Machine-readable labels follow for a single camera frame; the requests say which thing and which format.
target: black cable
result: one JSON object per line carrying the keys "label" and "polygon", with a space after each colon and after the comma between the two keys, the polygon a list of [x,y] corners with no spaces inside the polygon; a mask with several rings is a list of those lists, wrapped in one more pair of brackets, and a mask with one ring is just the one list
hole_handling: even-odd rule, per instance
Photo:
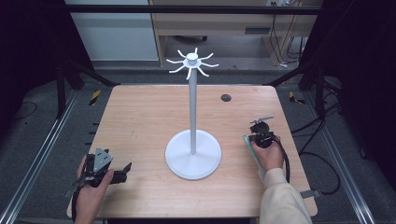
{"label": "black cable", "polygon": [[[332,109],[337,108],[337,107],[340,107],[340,104],[337,103],[337,104],[332,105]],[[332,114],[334,114],[335,111],[337,111],[337,110],[334,110],[331,114],[326,115],[325,117],[331,116]],[[315,133],[307,133],[307,134],[293,135],[292,137],[305,137],[305,136],[311,136],[311,135],[313,135],[313,134],[315,134]]]}
{"label": "black cable", "polygon": [[326,90],[328,90],[328,91],[335,91],[335,92],[341,91],[341,89],[339,87],[334,86],[332,83],[330,83],[326,79],[324,79],[324,86],[326,87]]}
{"label": "black cable", "polygon": [[286,167],[286,180],[288,183],[290,182],[290,162],[289,162],[289,157],[288,154],[286,153],[285,148],[283,148],[282,144],[280,143],[280,140],[274,135],[270,134],[273,141],[276,142],[279,147],[282,149],[282,154],[283,154],[283,159],[285,161],[285,167]]}
{"label": "black cable", "polygon": [[78,180],[75,182],[75,184],[78,184],[78,186],[77,186],[76,190],[74,191],[73,197],[72,197],[72,220],[73,220],[73,222],[76,221],[76,217],[77,217],[77,200],[78,200],[79,192],[85,186],[85,184],[83,184],[81,186],[80,183],[81,183],[82,179],[84,178],[84,172],[85,172],[87,163],[88,163],[88,156],[85,158],[84,164],[81,168],[81,172],[79,173]]}
{"label": "black cable", "polygon": [[325,162],[330,168],[332,168],[332,171],[333,171],[333,172],[335,173],[335,175],[337,176],[337,186],[335,187],[335,189],[334,189],[334,190],[331,190],[331,191],[321,191],[321,192],[320,192],[321,194],[323,194],[323,195],[331,195],[331,194],[334,194],[335,192],[337,192],[337,191],[340,189],[340,187],[341,187],[341,178],[340,178],[340,175],[335,171],[335,168],[334,168],[328,161],[326,161],[324,158],[320,157],[318,154],[315,154],[315,153],[312,153],[312,152],[302,152],[302,153],[300,154],[300,157],[301,157],[302,155],[309,155],[309,156],[313,156],[313,157],[316,157],[316,158],[322,160],[322,161]]}
{"label": "black cable", "polygon": [[37,110],[37,104],[35,104],[35,103],[33,103],[33,102],[23,102],[23,104],[31,104],[31,105],[34,105],[34,106],[35,106],[35,109],[33,109],[33,111],[30,112],[29,114],[27,114],[27,115],[25,115],[25,116],[22,116],[22,117],[15,118],[15,119],[26,119],[27,117],[33,115],[33,114],[35,113],[35,111]]}
{"label": "black cable", "polygon": [[[327,109],[325,110],[325,114],[328,113],[330,110],[336,108],[336,107],[339,106],[339,105],[340,105],[339,103],[336,103],[336,104],[330,106],[329,108],[327,108]],[[302,130],[304,130],[304,129],[306,129],[306,128],[309,128],[310,126],[312,126],[313,124],[315,124],[315,122],[318,121],[318,120],[321,120],[321,118],[316,118],[316,119],[310,121],[309,123],[305,124],[305,126],[299,128],[299,129],[296,129],[296,130],[291,131],[291,133],[297,133],[297,132],[300,132],[300,131],[302,131]]]}
{"label": "black cable", "polygon": [[327,93],[326,95],[323,96],[323,100],[326,100],[327,97],[329,97],[331,95],[336,95],[336,94],[337,94],[337,92],[334,92],[334,91],[329,92],[329,93]]}
{"label": "black cable", "polygon": [[[276,15],[273,16],[273,25],[272,25],[272,28],[271,28],[270,43],[271,43],[271,47],[272,47],[272,49],[273,49],[273,51],[274,51],[274,53],[275,53],[275,55],[276,55],[277,61],[278,61],[279,63],[282,63],[282,62],[279,60],[279,56],[280,56],[280,58],[284,61],[283,63],[295,63],[295,61],[288,61],[288,60],[285,60],[285,59],[282,57],[282,53],[281,53],[280,46],[279,46],[279,41],[277,40],[277,35],[276,35],[276,30],[275,30],[275,22],[276,22]],[[274,33],[274,35],[275,35],[275,40],[276,40],[276,44],[277,44],[277,49],[279,50],[279,56],[278,56],[278,54],[276,53],[276,50],[275,50],[274,45],[273,45],[273,43],[272,43],[272,35],[273,35],[273,33]]]}
{"label": "black cable", "polygon": [[299,52],[290,52],[291,45],[292,45],[292,43],[294,42],[294,36],[292,36],[292,37],[290,38],[290,41],[289,41],[289,44],[288,44],[288,50],[287,50],[287,53],[288,53],[288,57],[289,57],[289,58],[296,59],[296,60],[301,58],[301,56],[303,55],[303,44],[301,43],[302,41],[304,41],[304,38],[303,38],[303,37],[301,37],[301,41],[300,41],[300,50],[299,50]]}
{"label": "black cable", "polygon": [[303,49],[305,49],[305,38],[303,37]]}
{"label": "black cable", "polygon": [[305,145],[301,148],[301,150],[299,151],[299,155],[301,155],[301,153],[304,152],[305,148],[308,146],[308,144],[312,141],[312,139],[314,139],[315,135],[323,128],[324,126],[324,120],[319,124],[319,126],[317,127],[317,129],[315,130],[315,132],[309,137],[308,141],[306,141]]}

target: round white base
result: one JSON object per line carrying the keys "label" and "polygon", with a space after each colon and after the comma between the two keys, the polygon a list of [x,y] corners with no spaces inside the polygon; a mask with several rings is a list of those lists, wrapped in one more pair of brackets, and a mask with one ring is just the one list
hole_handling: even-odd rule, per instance
{"label": "round white base", "polygon": [[220,164],[220,144],[210,133],[197,130],[196,153],[192,155],[190,139],[190,130],[176,134],[166,146],[166,162],[169,168],[182,178],[188,180],[205,178]]}

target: wooden table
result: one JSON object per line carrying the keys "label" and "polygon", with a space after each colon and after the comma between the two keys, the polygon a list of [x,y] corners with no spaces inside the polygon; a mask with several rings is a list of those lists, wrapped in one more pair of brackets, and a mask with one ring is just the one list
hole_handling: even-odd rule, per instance
{"label": "wooden table", "polygon": [[[221,100],[222,94],[232,97]],[[171,138],[190,128],[188,86],[117,86],[92,143],[109,148],[110,167],[132,170],[126,183],[111,185],[99,217],[258,217],[264,188],[258,167],[243,140],[250,121],[267,120],[290,158],[290,183],[308,190],[290,129],[276,90],[267,86],[201,86],[197,88],[197,129],[214,135],[222,150],[218,169],[189,181],[167,166],[164,152]],[[304,199],[309,213],[318,209]]]}

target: wrist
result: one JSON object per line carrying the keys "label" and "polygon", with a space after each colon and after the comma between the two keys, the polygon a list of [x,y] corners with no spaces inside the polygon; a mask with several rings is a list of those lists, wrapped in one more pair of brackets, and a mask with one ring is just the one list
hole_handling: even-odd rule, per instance
{"label": "wrist", "polygon": [[267,171],[264,178],[264,186],[268,189],[273,185],[287,183],[282,168],[273,168]]}

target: beige sleeve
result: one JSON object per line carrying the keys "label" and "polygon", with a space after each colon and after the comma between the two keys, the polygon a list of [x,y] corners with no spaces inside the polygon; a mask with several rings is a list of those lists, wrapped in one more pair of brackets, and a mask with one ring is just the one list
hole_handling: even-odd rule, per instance
{"label": "beige sleeve", "polygon": [[282,169],[269,170],[265,174],[264,186],[261,224],[312,223],[301,194],[286,181]]}

